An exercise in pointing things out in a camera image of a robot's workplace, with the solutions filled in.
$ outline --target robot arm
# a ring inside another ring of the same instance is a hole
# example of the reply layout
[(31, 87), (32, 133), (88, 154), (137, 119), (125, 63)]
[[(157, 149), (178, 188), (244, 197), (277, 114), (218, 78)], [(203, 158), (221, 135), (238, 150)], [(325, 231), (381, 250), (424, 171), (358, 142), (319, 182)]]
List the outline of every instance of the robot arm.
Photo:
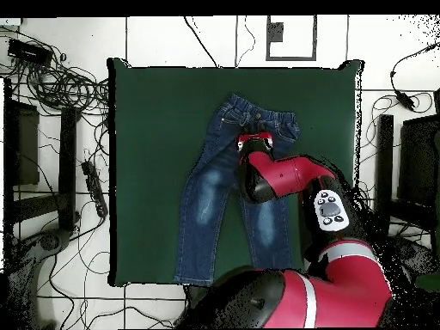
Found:
[(265, 131), (241, 134), (236, 145), (247, 201), (298, 193), (310, 235), (301, 241), (306, 273), (247, 269), (220, 279), (178, 327), (377, 326), (391, 291), (335, 174), (307, 156), (273, 159)]

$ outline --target jeans waistband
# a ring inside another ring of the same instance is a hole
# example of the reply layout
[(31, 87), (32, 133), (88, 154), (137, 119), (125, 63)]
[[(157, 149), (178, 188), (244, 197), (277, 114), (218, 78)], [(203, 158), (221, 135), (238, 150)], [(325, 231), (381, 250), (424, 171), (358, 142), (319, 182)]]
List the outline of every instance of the jeans waistband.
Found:
[(273, 122), (275, 124), (295, 122), (294, 113), (282, 113), (274, 112), (272, 110), (265, 110), (262, 107), (257, 107), (250, 101), (235, 94), (232, 94), (226, 102), (236, 111), (243, 113), (246, 119), (257, 119), (269, 123)]

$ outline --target electrical outlet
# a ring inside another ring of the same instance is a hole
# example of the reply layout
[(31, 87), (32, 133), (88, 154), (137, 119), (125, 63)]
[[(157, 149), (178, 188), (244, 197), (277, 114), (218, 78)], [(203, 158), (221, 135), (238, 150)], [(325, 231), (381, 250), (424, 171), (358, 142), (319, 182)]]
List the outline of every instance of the electrical outlet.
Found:
[(0, 18), (0, 25), (6, 27), (19, 27), (21, 25), (21, 18)]

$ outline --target pant leg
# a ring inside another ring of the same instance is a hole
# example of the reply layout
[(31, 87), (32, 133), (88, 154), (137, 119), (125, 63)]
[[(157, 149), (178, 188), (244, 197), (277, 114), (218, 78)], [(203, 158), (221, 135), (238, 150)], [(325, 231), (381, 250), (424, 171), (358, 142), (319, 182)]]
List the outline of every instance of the pant leg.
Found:
[[(299, 136), (296, 121), (262, 123), (272, 134), (274, 158), (288, 156)], [(257, 268), (292, 268), (288, 202), (288, 198), (285, 197), (256, 205), (240, 197), (251, 258)]]
[(227, 103), (211, 119), (203, 152), (186, 181), (180, 205), (179, 250), (174, 281), (210, 285), (230, 189), (235, 184), (240, 120), (224, 119)]

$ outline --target robot control buttons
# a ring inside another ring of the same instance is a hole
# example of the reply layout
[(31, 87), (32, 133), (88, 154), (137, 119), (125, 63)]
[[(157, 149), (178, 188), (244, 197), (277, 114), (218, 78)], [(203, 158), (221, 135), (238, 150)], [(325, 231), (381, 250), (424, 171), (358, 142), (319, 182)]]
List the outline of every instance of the robot control buttons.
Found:
[(318, 200), (318, 204), (321, 205), (320, 214), (322, 217), (334, 217), (335, 215), (340, 214), (340, 208), (335, 203), (320, 204), (320, 202)]
[(324, 231), (340, 231), (349, 225), (340, 196), (332, 190), (321, 190), (315, 196), (315, 214)]

